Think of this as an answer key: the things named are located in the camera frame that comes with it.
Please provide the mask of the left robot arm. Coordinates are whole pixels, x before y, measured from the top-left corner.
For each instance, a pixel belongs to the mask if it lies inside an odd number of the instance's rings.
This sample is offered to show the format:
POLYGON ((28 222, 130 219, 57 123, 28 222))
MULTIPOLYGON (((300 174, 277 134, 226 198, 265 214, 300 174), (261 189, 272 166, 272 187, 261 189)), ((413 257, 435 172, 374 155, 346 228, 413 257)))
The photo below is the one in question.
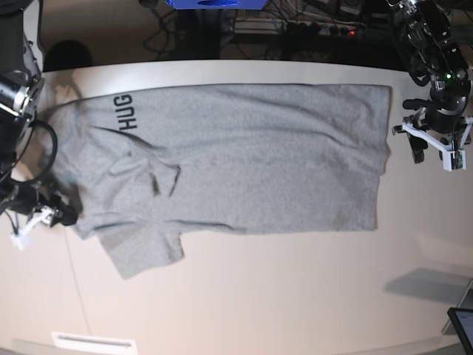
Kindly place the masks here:
POLYGON ((466 169, 464 146, 470 143, 472 117, 465 111, 472 93, 472 71, 452 36, 443 10, 434 1, 388 1, 393 44, 410 78, 419 86, 430 85, 427 99, 402 103, 411 115, 394 126, 405 134, 415 163, 425 150, 438 150, 443 169, 466 169))

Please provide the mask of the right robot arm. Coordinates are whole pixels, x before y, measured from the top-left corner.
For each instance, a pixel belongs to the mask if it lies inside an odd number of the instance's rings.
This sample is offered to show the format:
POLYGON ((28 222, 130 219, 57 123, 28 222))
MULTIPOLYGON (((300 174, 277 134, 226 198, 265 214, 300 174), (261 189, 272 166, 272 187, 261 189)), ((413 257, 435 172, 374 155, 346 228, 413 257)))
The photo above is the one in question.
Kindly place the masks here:
POLYGON ((78 213, 59 195, 41 189, 58 152, 54 129, 37 119, 44 88, 44 54, 39 40, 42 1, 1 2, 1 213, 12 226, 10 239, 24 250, 29 234, 39 223, 71 226, 78 213), (36 129, 51 138, 49 160, 29 180, 15 180, 13 170, 23 158, 36 129))

